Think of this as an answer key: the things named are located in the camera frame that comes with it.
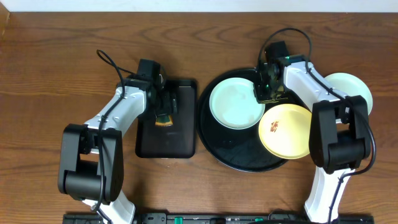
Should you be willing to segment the green and yellow sponge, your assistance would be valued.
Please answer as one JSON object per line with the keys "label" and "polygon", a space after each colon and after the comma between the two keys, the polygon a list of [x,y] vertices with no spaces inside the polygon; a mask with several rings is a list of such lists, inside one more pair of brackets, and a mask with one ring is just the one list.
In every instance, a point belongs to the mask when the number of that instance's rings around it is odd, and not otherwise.
{"label": "green and yellow sponge", "polygon": [[158,116],[155,121],[156,126],[172,126],[173,119],[171,115],[162,115]]}

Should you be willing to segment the light blue plate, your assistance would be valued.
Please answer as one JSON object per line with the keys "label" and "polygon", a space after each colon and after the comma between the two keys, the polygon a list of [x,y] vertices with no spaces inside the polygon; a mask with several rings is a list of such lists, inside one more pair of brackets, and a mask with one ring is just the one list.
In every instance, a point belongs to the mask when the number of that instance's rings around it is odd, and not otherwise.
{"label": "light blue plate", "polygon": [[250,128],[265,112],[254,95],[254,83],[238,77],[219,82],[211,91],[209,106],[214,119],[229,129]]}
{"label": "light blue plate", "polygon": [[349,73],[332,73],[325,80],[335,89],[347,93],[349,96],[362,96],[368,105],[368,114],[373,108],[373,96],[368,86],[358,77]]}

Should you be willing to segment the yellow plate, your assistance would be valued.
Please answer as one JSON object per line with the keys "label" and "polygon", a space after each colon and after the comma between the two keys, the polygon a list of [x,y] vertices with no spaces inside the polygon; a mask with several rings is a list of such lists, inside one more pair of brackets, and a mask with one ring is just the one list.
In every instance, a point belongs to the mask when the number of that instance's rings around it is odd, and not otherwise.
{"label": "yellow plate", "polygon": [[283,159],[300,159],[310,154],[311,118],[311,112],[299,105],[274,106],[259,122],[259,138],[271,154]]}

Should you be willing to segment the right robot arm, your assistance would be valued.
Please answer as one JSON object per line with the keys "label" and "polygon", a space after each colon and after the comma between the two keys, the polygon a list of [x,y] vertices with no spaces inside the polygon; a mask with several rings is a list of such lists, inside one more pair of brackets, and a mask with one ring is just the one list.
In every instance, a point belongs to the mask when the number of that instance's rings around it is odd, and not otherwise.
{"label": "right robot arm", "polygon": [[316,169],[305,213],[312,223],[335,221],[347,180],[367,172],[375,160],[366,99],[335,89],[301,55],[270,57],[257,72],[259,102],[285,93],[300,100],[265,112],[258,130],[262,144],[283,159],[311,156]]}

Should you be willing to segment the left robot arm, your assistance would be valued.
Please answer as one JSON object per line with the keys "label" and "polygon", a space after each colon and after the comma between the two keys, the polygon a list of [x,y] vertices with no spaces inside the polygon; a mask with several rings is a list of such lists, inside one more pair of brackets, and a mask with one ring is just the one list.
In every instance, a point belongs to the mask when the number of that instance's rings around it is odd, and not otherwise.
{"label": "left robot arm", "polygon": [[127,78],[97,115],[69,124],[62,136],[59,191],[89,205],[105,223],[132,223],[136,208],[122,191],[123,136],[138,117],[176,112],[174,85]]}

